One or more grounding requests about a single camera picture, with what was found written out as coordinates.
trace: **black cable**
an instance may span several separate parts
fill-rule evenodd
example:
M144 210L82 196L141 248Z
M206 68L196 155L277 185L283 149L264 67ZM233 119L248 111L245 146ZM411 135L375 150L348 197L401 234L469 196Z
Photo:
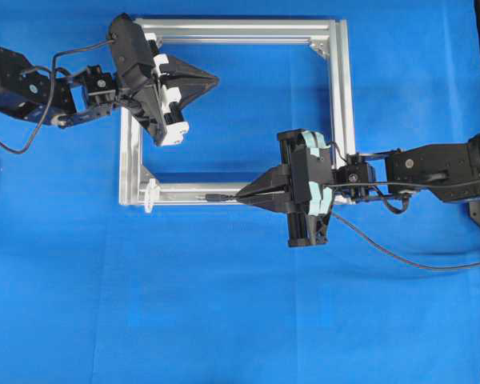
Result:
M44 111L42 112L42 116L39 119L38 124L36 125L35 129L32 131L30 134L28 140L26 141L26 144L24 145L23 148L20 150L15 150L13 148L10 148L6 144L0 141L0 147L3 148L4 150L7 150L11 152L12 154L24 154L25 152L28 151L30 148L30 145L32 144L32 141L34 140L35 136L38 134L39 130L41 129L42 123L45 121L46 116L48 115L48 110L51 107L51 103L54 100L54 93L55 93L55 77L58 71L57 68L57 59L60 58L61 56L65 56L67 54L76 54L79 52L87 52L89 50L96 50L97 48L100 48L102 46L105 46L107 44L111 44L114 40L106 40L104 42L99 42L98 44L93 44L92 46L85 46L83 48L77 48L76 50L65 50L63 52L58 52L56 53L51 60L51 71L50 71L50 95L48 96L48 101L46 102L46 106Z
M335 212L330 213L334 218L351 228L356 234L364 238L366 241L368 241L369 244L383 252L384 254L387 254L388 256L391 256L392 258L395 258L399 260L400 262L404 262L405 264L409 266L414 266L416 268L422 269L422 270L435 270L435 271L452 271L452 270L468 270L470 268L475 268L475 267L480 267L480 262L473 262L471 264L462 264L460 266L427 266L424 264L419 264L417 262L412 262L411 260L408 260L406 258L403 258L402 256L398 256L397 254L394 254L390 250L384 248L383 246L377 244L374 240L368 237L367 234L365 234L362 230L357 228L354 224L346 220L345 218L341 217L339 214L336 214Z
M336 150L338 157L344 162L347 162L347 160L342 156L342 152L339 150L339 145L335 141L331 141L327 143L327 145L331 145L331 144L334 146L334 149Z
M374 190L377 193L377 195L381 198L382 203L384 206L392 213L394 214L403 214L407 208L409 208L410 204L410 196L408 194L403 194L402 195L402 208L397 208L396 206L392 205L386 196L384 196L384 193L377 187L374 186Z
M51 74L50 68L47 66L32 66L31 68L27 68L26 70L22 70L19 74L23 76L24 74L31 74L32 72L37 72L37 71L44 71L47 72L48 74ZM55 72L60 72L64 76L71 76L71 72L69 72L66 68L60 66L55 69Z
M471 180L469 182L458 182L456 184L449 185L435 185L435 184L418 184L415 182L345 182L343 184L329 184L330 188L344 188L344 187L356 187L356 186L408 186L409 188L427 188L436 190L449 190L451 188L462 188L464 186L472 186L479 184L480 179Z

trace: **silver aluminum extrusion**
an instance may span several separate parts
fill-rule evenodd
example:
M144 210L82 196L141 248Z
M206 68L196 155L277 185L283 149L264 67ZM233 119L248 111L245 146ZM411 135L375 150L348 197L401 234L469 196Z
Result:
M349 42L346 21L154 19L135 20L160 46L168 43L307 44L329 62L332 138L343 155L355 154L354 113L350 84ZM334 153L336 168L345 163ZM231 205L235 201L207 202L206 194L236 194L247 183L160 183L142 164L142 128L122 109L119 162L119 203L156 205ZM336 203L348 203L336 197Z

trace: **blue mat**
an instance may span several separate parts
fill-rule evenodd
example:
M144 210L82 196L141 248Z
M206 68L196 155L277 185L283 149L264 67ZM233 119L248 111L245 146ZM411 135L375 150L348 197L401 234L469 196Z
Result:
M471 0L0 2L0 46L48 65L130 14L345 18L362 151L464 142L480 132ZM256 174L277 132L323 130L325 71L309 48L164 46L221 78L185 109L157 173ZM64 58L78 70L107 49ZM0 115L20 146L32 125ZM331 221L327 246L290 250L282 215L244 206L118 204L119 116L43 127L21 157L0 150L1 383L480 382L480 270L396 263ZM379 167L379 177L383 170ZM395 252L435 265L480 259L462 205L430 193L393 216L335 208Z

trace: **metal bracket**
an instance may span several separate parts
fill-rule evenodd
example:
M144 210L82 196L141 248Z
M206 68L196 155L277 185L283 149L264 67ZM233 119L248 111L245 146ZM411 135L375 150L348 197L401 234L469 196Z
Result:
M331 136L345 157L355 154L354 114L350 84L350 59L346 21L282 19L153 19L135 20L157 45L206 44L306 44L328 61ZM142 164L142 128L122 109L119 171L119 203L156 205L230 205L235 201L207 202L206 194L236 194L246 183L160 183ZM334 167L345 163L334 153ZM336 197L336 204L350 203Z
M310 48L325 60L329 58L329 45L326 40L313 39L311 40Z

